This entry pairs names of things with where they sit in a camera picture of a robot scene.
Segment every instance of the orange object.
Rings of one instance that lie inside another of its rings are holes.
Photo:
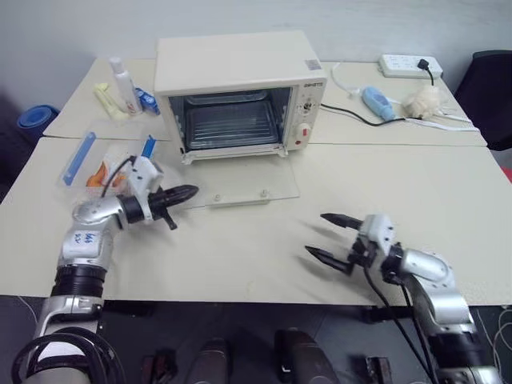
[[[93,174],[90,178],[87,179],[86,186],[103,186],[102,182],[106,176],[106,165],[104,162],[99,167],[98,172]]]
[[[118,176],[115,178],[114,182],[112,183],[112,186],[113,187],[116,187],[118,186],[119,184],[121,184],[121,182],[125,179],[125,175],[124,174],[118,174]]]

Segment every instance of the oven control knob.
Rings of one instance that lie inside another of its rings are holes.
[[[309,113],[311,112],[311,110],[312,110],[312,109],[313,109],[313,102],[312,102],[310,99],[308,99],[308,100],[304,103],[304,105],[302,106],[302,113],[303,113],[304,115],[309,114]]]
[[[309,138],[311,126],[307,122],[302,122],[297,126],[297,138]]]

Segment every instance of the white plush toy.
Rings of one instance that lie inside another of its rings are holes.
[[[436,86],[424,86],[403,103],[407,115],[412,118],[429,118],[437,114],[446,96]]]

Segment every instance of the white wall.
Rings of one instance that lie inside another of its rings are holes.
[[[157,38],[302,29],[321,59],[428,54],[452,90],[471,54],[512,49],[512,0],[0,0],[2,86],[62,107],[97,56],[154,57]]]

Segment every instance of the black cable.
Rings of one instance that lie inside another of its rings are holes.
[[[136,156],[130,156],[128,158],[125,158],[123,162],[119,164],[119,166],[115,169],[115,171],[110,175],[109,179],[106,181],[106,184],[103,187],[103,192],[101,195],[102,198],[105,197],[106,191],[109,189],[109,185],[112,183],[112,180],[114,180],[115,175],[118,174],[121,168],[123,168],[128,162],[132,162],[133,164],[136,158]]]
[[[73,368],[74,370],[80,370],[84,374],[87,374],[87,359],[81,354],[67,354],[63,356],[50,356],[39,361],[36,370],[33,372],[26,372],[26,376],[30,377],[33,374],[37,374],[44,370],[53,370],[55,368]]]
[[[418,68],[420,70],[426,70],[430,76],[430,84],[432,86],[434,86],[434,76],[432,76],[432,72],[430,72],[430,68],[429,68],[429,65],[430,63],[425,60],[424,58],[420,59],[420,61],[418,62]]]
[[[27,368],[26,368],[26,375],[31,376],[35,373],[35,370],[38,365],[39,356],[44,351],[44,349],[48,346],[49,343],[40,345],[36,350],[32,353],[30,356],[30,360],[28,361]]]
[[[420,356],[418,350],[416,350],[416,347],[414,346],[413,342],[410,340],[409,335],[407,334],[406,330],[398,320],[396,314],[393,312],[393,309],[391,308],[390,302],[387,301],[386,296],[380,291],[380,289],[374,284],[373,280],[371,279],[370,272],[368,271],[368,266],[363,267],[365,278],[368,281],[368,284],[370,285],[371,289],[374,290],[374,292],[379,296],[381,301],[384,303],[384,306],[387,308],[387,311],[389,312],[391,319],[394,321],[398,329],[400,330],[400,333],[402,334],[403,338],[406,340],[407,344],[409,345],[409,348],[413,351],[414,356],[416,356],[416,359],[421,364],[422,368],[424,369],[427,376],[430,378],[432,383],[436,383],[435,378],[432,377],[430,374],[427,366],[425,365],[422,357]]]
[[[427,68],[426,71],[429,73],[430,75],[430,84],[432,86],[434,86],[434,76],[432,76],[432,72],[430,72],[430,68]]]
[[[76,326],[61,328],[56,333],[77,334],[78,336],[82,336],[83,338],[89,340],[96,348],[99,349],[104,359],[107,360],[109,368],[112,369],[115,377],[114,382],[116,384],[126,383],[125,371],[122,368],[119,356],[116,354],[115,349],[108,343],[108,341],[102,338],[99,334],[91,332],[85,328],[78,328]]]
[[[345,108],[340,108],[338,106],[328,106],[327,104],[320,104],[320,106],[323,106],[324,108],[329,108],[330,110],[339,110],[340,112],[345,112],[347,114],[351,114],[352,116],[355,116],[365,124],[368,124],[369,126],[384,126],[385,124],[390,124],[391,122],[404,122],[404,118],[394,118],[393,120],[387,120],[386,122],[369,122],[366,120],[363,116],[359,116],[352,110],[346,110]]]
[[[76,334],[48,334],[31,340],[26,344],[22,350],[18,352],[14,359],[13,365],[10,370],[10,375],[13,384],[21,384],[22,379],[20,378],[19,371],[22,366],[24,357],[31,352],[34,348],[42,345],[47,345],[51,342],[66,342],[73,346],[76,346],[84,353],[87,359],[87,365],[89,367],[90,379],[94,384],[107,384],[105,367],[102,362],[102,358],[99,352],[94,346],[86,339]]]
[[[419,342],[422,345],[423,354],[425,355],[426,365],[427,365],[427,367],[428,367],[428,369],[430,371],[430,376],[432,378],[436,379],[436,381],[433,382],[433,383],[434,384],[438,384],[437,377],[436,377],[435,371],[434,371],[434,366],[432,365],[432,359],[430,359],[429,351],[428,351],[428,348],[426,347],[426,341],[425,341],[425,338],[423,337],[423,332],[422,332],[422,329],[419,326],[418,318],[416,317],[416,313],[414,312],[414,308],[413,308],[413,306],[412,306],[412,304],[410,302],[409,294],[407,293],[407,290],[404,287],[404,285],[401,285],[400,287],[402,288],[403,297],[406,300],[407,307],[410,310],[410,315],[411,315],[411,317],[413,319],[414,328],[416,329],[416,333],[418,334]]]

